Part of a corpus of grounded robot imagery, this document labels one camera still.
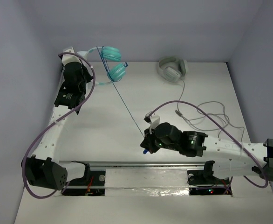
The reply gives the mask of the teal cat-ear headphones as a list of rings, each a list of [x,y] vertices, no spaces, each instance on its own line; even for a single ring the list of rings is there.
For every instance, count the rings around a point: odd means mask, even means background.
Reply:
[[[122,55],[119,49],[111,47],[111,46],[96,46],[88,51],[79,51],[78,54],[81,55],[84,59],[87,59],[88,55],[92,52],[96,51],[103,63],[105,68],[107,77],[109,78],[109,82],[96,82],[96,85],[108,85],[114,82],[119,82],[126,74],[126,69],[128,67],[128,63],[119,63],[113,68],[110,68],[108,65],[108,61],[120,62]]]

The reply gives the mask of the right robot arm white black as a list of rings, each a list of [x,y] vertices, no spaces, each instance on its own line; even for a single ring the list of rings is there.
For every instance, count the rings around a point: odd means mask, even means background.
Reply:
[[[180,131],[165,122],[145,129],[140,146],[151,154],[164,148],[186,157],[205,159],[202,177],[207,183],[248,175],[273,182],[273,139],[264,143],[235,143],[202,132]]]

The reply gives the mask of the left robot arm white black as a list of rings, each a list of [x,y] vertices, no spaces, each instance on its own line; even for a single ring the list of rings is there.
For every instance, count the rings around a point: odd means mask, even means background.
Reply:
[[[85,101],[87,83],[93,78],[81,62],[70,62],[63,66],[64,81],[54,102],[54,117],[50,128],[43,135],[40,144],[25,163],[27,185],[53,190],[62,190],[70,181],[86,184],[91,179],[87,163],[72,161],[60,164],[59,140],[70,116],[77,115],[79,106]]]

